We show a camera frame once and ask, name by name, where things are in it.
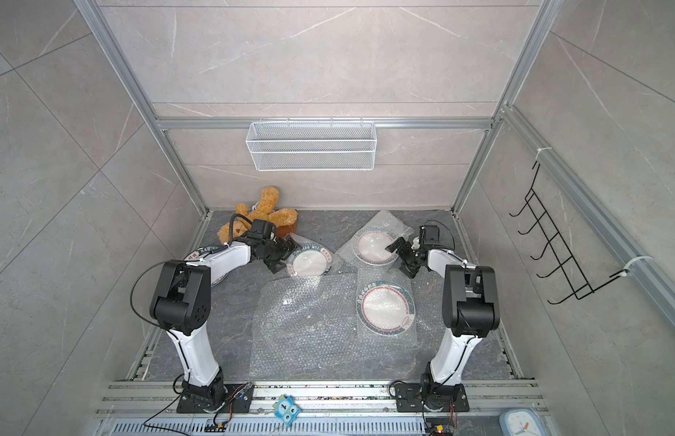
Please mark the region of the bubble plate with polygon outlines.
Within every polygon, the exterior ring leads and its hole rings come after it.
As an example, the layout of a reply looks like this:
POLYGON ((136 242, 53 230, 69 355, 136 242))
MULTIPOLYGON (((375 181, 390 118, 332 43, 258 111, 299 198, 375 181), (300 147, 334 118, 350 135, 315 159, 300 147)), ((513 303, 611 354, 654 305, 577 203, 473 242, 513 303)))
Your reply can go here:
POLYGON ((357 274, 357 339, 378 347, 406 348, 417 339, 417 308, 411 280, 397 269, 357 274))
POLYGON ((337 255, 355 268, 389 267, 399 259, 387 247, 399 237, 408 240, 413 229, 388 211, 379 211, 365 225, 359 228, 342 247, 337 255))
POLYGON ((324 245, 297 234, 290 234, 290 237, 299 247, 286 260, 289 276, 314 277, 330 272, 333 254, 324 245))

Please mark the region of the large bubble wrap sheet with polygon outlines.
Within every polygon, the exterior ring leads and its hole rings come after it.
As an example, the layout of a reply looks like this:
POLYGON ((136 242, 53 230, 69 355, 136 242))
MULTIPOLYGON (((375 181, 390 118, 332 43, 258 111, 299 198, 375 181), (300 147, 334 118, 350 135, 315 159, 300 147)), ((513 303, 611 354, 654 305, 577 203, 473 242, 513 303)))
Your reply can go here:
POLYGON ((443 279, 421 269, 410 279, 417 308, 417 339, 406 348, 357 339, 357 274, 343 266, 321 277, 266 284, 253 319, 250 378, 255 381, 362 381, 417 379, 436 354, 444 332, 443 279))

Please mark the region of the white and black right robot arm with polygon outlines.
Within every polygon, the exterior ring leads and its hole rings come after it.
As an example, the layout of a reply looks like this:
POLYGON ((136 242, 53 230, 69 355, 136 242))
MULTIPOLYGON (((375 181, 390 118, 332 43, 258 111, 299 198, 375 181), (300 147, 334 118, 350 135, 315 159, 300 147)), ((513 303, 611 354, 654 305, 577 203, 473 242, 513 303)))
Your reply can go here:
POLYGON ((419 383, 392 383, 399 412, 468 412, 462 382, 477 345, 499 327, 497 279, 493 268, 474 265, 439 243, 440 229, 422 225, 408 241, 397 238, 386 247, 396 254, 399 270, 414 278, 423 267, 443 279, 442 320, 445 331, 435 357, 419 383))

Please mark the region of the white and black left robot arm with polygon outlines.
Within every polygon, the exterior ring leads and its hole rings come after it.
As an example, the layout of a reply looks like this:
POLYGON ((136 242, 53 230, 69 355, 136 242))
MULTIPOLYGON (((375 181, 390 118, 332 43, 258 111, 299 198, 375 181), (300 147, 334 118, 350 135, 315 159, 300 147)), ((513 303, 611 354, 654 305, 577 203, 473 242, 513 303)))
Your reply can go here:
POLYGON ((183 401, 205 412, 218 412, 228 401, 223 371, 207 332, 212 286, 254 261, 263 262, 275 274, 299 247, 292 237, 281 236, 276 225, 259 219, 238 237, 230 235, 225 243, 162 264, 150 317, 168 334, 181 361, 183 401))

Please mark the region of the brown wooden block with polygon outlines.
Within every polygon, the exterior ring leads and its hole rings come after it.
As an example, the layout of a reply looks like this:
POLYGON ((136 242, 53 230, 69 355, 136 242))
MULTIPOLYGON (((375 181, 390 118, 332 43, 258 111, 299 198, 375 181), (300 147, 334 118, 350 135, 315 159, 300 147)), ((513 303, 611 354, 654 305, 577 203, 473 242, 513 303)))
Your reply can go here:
POLYGON ((295 234, 297 229, 297 222, 292 223, 291 225, 283 225, 278 227, 277 237, 285 238, 290 234, 295 234))

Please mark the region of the brown teddy bear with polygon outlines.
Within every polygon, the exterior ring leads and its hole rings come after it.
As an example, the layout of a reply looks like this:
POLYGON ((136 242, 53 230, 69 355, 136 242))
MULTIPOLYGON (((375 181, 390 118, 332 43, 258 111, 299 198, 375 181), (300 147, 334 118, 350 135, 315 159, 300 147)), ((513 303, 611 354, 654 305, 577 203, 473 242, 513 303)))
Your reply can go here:
POLYGON ((295 209, 277 209, 279 190, 274 186, 267 186, 261 195, 255 209, 250 211, 244 203, 236 205, 235 213, 241 215, 233 219, 233 223, 223 225, 217 236, 221 243, 228 243, 230 238, 239 237, 250 230, 251 224, 257 220, 265 220, 277 226, 291 225, 298 222, 298 211, 295 209))

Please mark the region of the blue cartoon toy figure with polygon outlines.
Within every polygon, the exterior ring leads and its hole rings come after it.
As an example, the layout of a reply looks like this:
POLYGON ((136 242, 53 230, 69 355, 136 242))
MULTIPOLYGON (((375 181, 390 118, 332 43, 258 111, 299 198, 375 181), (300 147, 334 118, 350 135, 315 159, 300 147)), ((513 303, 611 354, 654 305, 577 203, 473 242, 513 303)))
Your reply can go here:
POLYGON ((282 394, 273 404, 274 415, 287 427, 291 427, 301 413, 301 408, 290 395, 282 394))

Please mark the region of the white and blue clock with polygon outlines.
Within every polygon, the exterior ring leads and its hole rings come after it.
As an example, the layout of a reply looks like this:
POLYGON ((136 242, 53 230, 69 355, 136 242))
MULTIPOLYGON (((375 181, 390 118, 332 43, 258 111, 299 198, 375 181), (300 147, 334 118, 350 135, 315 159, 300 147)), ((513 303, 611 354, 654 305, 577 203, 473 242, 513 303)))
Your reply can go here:
POLYGON ((529 409, 512 409, 499 417, 504 436, 546 436, 539 417, 529 409))

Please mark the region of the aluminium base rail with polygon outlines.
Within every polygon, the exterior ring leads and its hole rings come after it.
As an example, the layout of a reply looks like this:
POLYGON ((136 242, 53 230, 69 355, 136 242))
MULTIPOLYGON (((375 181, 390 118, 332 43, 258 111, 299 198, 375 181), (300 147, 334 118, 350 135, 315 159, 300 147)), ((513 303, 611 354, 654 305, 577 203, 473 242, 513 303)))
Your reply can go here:
POLYGON ((503 433, 501 414, 534 412, 546 430, 557 431, 534 380, 468 381, 468 412, 399 412, 393 381, 234 381, 236 400, 219 412, 197 410, 170 381, 113 381, 101 394, 94 417, 99 435, 427 435, 480 434, 473 418, 484 417, 503 433), (301 408, 291 427, 275 417, 273 404, 290 395, 301 408))

